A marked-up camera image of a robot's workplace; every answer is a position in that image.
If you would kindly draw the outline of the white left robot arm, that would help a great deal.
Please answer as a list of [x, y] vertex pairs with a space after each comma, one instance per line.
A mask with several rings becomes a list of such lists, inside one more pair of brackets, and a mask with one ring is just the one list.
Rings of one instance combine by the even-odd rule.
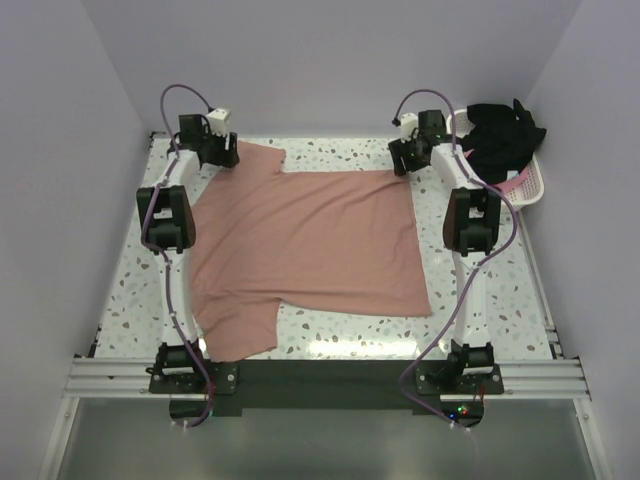
[[191, 307], [189, 260], [196, 227], [187, 186], [205, 165], [231, 169], [239, 163], [237, 134], [229, 129], [229, 117], [224, 108], [181, 115], [167, 165], [153, 186], [136, 192], [141, 244], [154, 255], [163, 306], [160, 346], [148, 370], [153, 390], [196, 392], [211, 380]]

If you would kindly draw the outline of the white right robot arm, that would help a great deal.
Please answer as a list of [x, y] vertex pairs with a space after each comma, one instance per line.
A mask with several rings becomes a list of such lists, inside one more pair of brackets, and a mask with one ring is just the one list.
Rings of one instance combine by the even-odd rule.
[[456, 275], [455, 326], [444, 365], [426, 377], [432, 385], [466, 393], [495, 365], [483, 262], [498, 241], [501, 199], [472, 171], [441, 111], [407, 113], [392, 124], [400, 131], [400, 138], [389, 143], [394, 173], [404, 176], [431, 166], [450, 189], [443, 242]]

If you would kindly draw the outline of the salmon pink t shirt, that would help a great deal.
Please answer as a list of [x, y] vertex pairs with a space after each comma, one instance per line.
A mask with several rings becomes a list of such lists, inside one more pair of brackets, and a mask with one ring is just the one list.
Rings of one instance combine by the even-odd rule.
[[277, 346], [282, 303], [346, 314], [431, 313], [410, 184], [390, 170], [284, 172], [241, 143], [193, 206], [194, 317], [211, 359]]

